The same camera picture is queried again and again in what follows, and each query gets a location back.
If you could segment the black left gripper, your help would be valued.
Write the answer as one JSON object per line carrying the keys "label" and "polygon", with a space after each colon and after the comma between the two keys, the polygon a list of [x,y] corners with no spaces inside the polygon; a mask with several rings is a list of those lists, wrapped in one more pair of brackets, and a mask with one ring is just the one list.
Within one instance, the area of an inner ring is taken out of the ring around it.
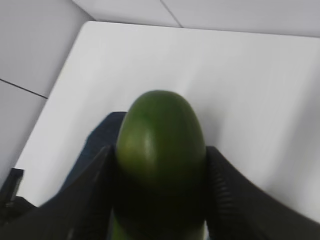
{"label": "black left gripper", "polygon": [[10,223],[35,208],[24,197],[17,196],[23,175],[23,169],[12,168],[0,189],[1,223]]}

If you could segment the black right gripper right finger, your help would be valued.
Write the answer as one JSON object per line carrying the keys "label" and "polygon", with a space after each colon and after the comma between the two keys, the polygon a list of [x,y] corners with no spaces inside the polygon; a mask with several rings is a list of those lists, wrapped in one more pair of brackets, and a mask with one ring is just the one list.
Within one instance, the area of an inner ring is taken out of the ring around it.
{"label": "black right gripper right finger", "polygon": [[205,218],[211,240],[318,240],[319,223],[275,200],[214,146],[206,148]]}

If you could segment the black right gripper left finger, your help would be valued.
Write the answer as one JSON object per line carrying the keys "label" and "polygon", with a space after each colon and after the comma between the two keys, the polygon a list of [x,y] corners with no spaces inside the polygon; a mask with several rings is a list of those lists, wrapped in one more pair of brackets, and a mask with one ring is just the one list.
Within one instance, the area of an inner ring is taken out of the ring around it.
{"label": "black right gripper left finger", "polygon": [[105,240],[114,173],[113,147],[106,146],[82,174],[42,206],[0,230],[2,240]]}

